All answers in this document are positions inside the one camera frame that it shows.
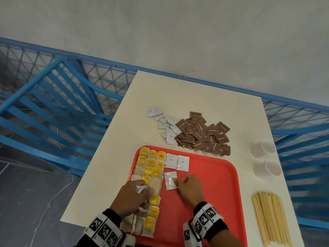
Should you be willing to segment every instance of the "hand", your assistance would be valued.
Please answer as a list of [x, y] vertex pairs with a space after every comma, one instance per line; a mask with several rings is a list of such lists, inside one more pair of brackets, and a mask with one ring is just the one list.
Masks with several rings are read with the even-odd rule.
[[195, 175], [186, 175], [182, 179], [174, 178], [180, 194], [195, 208], [200, 202], [204, 201], [202, 182]]
[[147, 188], [141, 193], [136, 192], [136, 185], [147, 185], [144, 180], [128, 181], [123, 185], [114, 199], [113, 203], [109, 207], [115, 211], [123, 220], [125, 217], [133, 214], [139, 207], [147, 209], [149, 206], [145, 204], [145, 200], [149, 200], [154, 193], [153, 188]]

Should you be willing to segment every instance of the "person's left hand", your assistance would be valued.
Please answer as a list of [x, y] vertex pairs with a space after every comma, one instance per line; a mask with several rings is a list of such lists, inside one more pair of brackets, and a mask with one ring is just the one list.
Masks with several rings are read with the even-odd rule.
[[109, 207], [115, 211], [123, 220], [125, 217], [133, 214], [139, 207], [147, 208], [148, 204], [145, 204], [145, 200], [149, 200], [154, 193], [153, 188], [147, 188], [141, 193], [136, 192], [136, 185], [147, 185], [144, 180], [128, 181], [123, 185], [114, 199], [113, 203]]

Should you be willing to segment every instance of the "bundle of wooden stirrers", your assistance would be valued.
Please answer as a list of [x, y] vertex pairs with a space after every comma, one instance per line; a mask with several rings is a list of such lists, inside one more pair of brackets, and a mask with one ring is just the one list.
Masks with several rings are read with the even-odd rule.
[[282, 200], [278, 195], [257, 192], [251, 199], [263, 245], [267, 246], [272, 241], [278, 244], [292, 246], [286, 214]]

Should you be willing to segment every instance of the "yellow tea tag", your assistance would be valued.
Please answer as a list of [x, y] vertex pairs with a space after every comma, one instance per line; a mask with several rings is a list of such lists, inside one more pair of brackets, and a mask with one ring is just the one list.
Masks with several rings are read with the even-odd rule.
[[158, 152], [158, 159], [159, 160], [165, 160], [166, 159], [166, 153], [164, 151]]
[[139, 163], [141, 165], [145, 165], [146, 164], [146, 157], [145, 156], [139, 156], [137, 163]]
[[150, 207], [150, 216], [151, 217], [158, 217], [159, 216], [159, 207], [156, 207], [156, 206], [151, 206]]
[[147, 159], [148, 166], [155, 166], [155, 159]]
[[147, 147], [143, 147], [143, 148], [141, 149], [141, 155], [143, 155], [143, 156], [147, 156], [147, 155], [148, 155], [148, 151], [149, 151], [149, 148], [147, 148]]
[[151, 177], [147, 175], [143, 175], [142, 179], [145, 181], [147, 185], [150, 184]]
[[152, 195], [150, 198], [150, 204], [157, 206], [159, 204], [159, 196]]
[[154, 218], [153, 217], [146, 217], [144, 220], [144, 228], [145, 229], [153, 229], [154, 227]]
[[152, 167], [145, 167], [145, 175], [152, 175]]
[[152, 170], [152, 176], [154, 176], [154, 177], [160, 177], [160, 175], [161, 175], [161, 170], [160, 170], [160, 168], [153, 168], [153, 170]]
[[162, 169], [164, 167], [164, 162], [157, 160], [155, 167]]
[[150, 150], [149, 156], [150, 156], [151, 158], [156, 158], [156, 157], [157, 157], [157, 151], [155, 151], [155, 150]]

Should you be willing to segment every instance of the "wall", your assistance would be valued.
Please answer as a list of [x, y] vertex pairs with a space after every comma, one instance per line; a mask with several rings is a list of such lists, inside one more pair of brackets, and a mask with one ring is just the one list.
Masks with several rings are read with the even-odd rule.
[[0, 37], [329, 106], [329, 0], [1, 0]]

